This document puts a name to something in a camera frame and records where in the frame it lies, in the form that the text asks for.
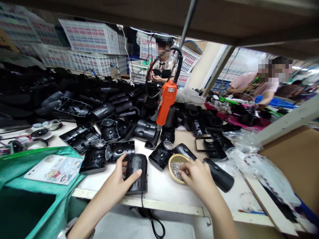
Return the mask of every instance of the workbench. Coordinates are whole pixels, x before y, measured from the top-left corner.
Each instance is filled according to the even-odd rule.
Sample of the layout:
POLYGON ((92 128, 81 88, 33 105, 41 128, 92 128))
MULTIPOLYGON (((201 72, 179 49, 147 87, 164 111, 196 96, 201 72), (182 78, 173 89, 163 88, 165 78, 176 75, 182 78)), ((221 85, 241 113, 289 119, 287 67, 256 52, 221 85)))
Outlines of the workbench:
MULTIPOLYGON (((49 139, 49 147, 67 146, 59 136, 74 128, 76 128, 75 123, 63 122, 62 128, 51 131, 53 136, 49 139)), ((3 134, 2 136, 4 138, 15 137, 24 135, 24 132, 25 130, 22 130, 3 134)), ((145 142, 135 138, 133 138, 133 140, 135 141, 135 153, 141 153, 147 157, 152 153, 152 150, 144 147, 145 142)), ((175 131, 175 142, 173 145, 175 147, 180 143, 184 143, 198 159, 203 160, 207 157, 206 153, 198 153, 196 151, 195 138, 191 132, 177 129, 175 131)), ((234 186, 229 192, 224 193, 220 190, 220 193, 232 212, 233 219, 238 222, 273 227, 272 221, 266 215, 238 211, 243 210, 243 206, 247 204, 253 204, 254 207, 260 207, 260 205, 238 170, 235 170, 230 164, 228 166, 227 163, 217 164, 235 178, 234 186)), ((114 169, 115 164, 108 164, 104 172, 86 176, 76 187, 72 196, 92 199, 114 169)), ((142 206, 140 195, 125 196, 120 203, 129 206, 142 206)), ((207 209, 193 191, 188 186, 180 185, 171 178, 168 167, 166 167, 164 171, 159 171, 150 162, 148 163, 148 192, 143 195, 143 204, 144 207, 151 209, 209 217, 207 209)), ((298 223, 294 223, 294 228, 296 231, 305 231, 298 223)))

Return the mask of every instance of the black cord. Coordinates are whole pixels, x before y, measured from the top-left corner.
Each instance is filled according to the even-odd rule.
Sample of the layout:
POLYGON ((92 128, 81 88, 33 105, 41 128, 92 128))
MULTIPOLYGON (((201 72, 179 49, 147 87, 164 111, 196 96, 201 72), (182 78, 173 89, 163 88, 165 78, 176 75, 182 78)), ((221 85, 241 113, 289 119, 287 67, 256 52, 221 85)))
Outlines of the black cord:
POLYGON ((17 130, 14 130, 14 131, 9 131, 9 132, 2 132, 0 134, 5 134, 5 133, 13 133, 13 132, 17 132, 17 131, 20 131, 20 130, 25 130, 25 129, 29 129, 30 127, 27 127, 27 128, 21 128, 21 129, 17 129, 17 130))
POLYGON ((153 229, 153 233, 156 237, 156 239, 163 239, 164 236, 165 236, 165 227, 164 225, 160 222, 160 220, 158 220, 152 213, 151 211, 148 209, 148 208, 144 208, 144 205, 143 205, 143 193, 141 195, 141 201, 142 201, 142 208, 144 210, 144 213, 145 213, 145 216, 151 221, 152 223, 152 229, 153 229), (163 235, 158 235, 156 230, 155 230, 155 226, 154 226, 154 221, 157 221, 161 226, 162 226, 162 229, 163 229, 163 235))

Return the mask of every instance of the green item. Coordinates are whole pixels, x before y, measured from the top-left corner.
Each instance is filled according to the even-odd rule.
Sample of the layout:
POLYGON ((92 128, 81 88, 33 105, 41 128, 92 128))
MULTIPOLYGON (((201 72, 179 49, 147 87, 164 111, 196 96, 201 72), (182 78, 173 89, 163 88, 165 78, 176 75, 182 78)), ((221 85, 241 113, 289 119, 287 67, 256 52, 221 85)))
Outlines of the green item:
POLYGON ((75 187, 85 175, 78 174, 69 185, 23 178, 50 154, 82 158, 68 146, 29 150, 0 158, 1 216, 7 218, 1 224, 0 238, 55 239, 70 221, 69 214, 79 216, 87 205, 80 199, 71 200, 75 187))

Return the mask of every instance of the hanging cable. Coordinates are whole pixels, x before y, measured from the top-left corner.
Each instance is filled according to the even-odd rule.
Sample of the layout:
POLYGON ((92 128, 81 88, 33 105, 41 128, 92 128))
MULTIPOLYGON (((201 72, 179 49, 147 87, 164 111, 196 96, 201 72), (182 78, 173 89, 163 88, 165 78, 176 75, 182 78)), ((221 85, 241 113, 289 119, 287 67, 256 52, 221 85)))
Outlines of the hanging cable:
POLYGON ((165 236, 165 227, 164 225, 160 222, 160 220, 158 220, 150 211, 150 209, 148 208, 145 208, 144 205, 143 205, 143 193, 141 195, 141 201, 142 201, 142 209, 145 213, 145 216, 151 221, 152 223, 152 229, 153 229, 153 233, 156 237, 156 239, 163 239, 164 236, 165 236), (155 230, 155 226, 154 226, 154 221, 157 221, 161 226, 162 226, 162 229, 163 229, 163 235, 158 235, 156 230, 155 230))

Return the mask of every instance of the blue crate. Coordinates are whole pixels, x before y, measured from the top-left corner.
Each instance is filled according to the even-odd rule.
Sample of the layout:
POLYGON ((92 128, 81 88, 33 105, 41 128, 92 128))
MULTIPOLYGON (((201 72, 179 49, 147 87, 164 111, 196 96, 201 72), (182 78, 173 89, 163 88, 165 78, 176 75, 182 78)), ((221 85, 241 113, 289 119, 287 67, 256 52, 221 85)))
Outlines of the blue crate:
MULTIPOLYGON (((262 99, 263 99, 262 95, 257 96, 255 99, 255 103, 259 103, 262 99)), ((286 101, 278 99, 278 98, 273 98, 268 105, 275 106, 275 107, 284 107, 287 109, 295 109, 298 107, 296 105, 293 105, 289 102, 286 102, 286 101)))

